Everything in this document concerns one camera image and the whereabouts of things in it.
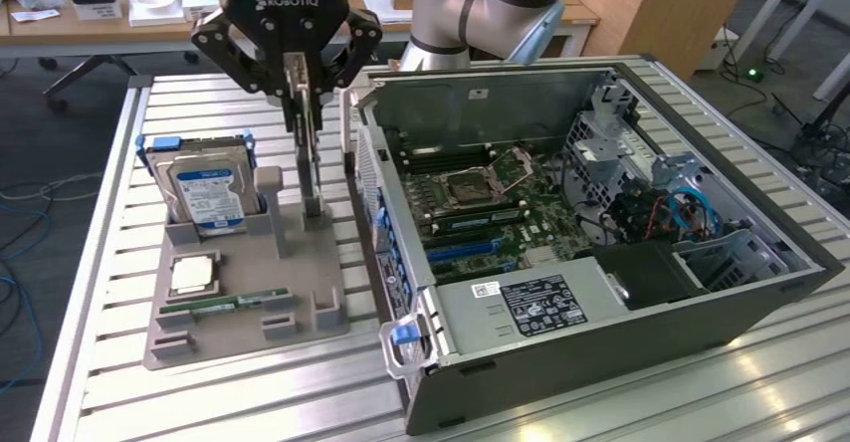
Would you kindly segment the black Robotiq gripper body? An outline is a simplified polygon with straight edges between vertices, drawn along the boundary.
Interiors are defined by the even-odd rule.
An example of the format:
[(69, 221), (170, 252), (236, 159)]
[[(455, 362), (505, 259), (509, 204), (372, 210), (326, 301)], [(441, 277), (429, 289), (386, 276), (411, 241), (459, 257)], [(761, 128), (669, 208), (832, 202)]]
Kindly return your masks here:
[(261, 50), (318, 52), (346, 20), (349, 4), (348, 0), (224, 0), (222, 14)]

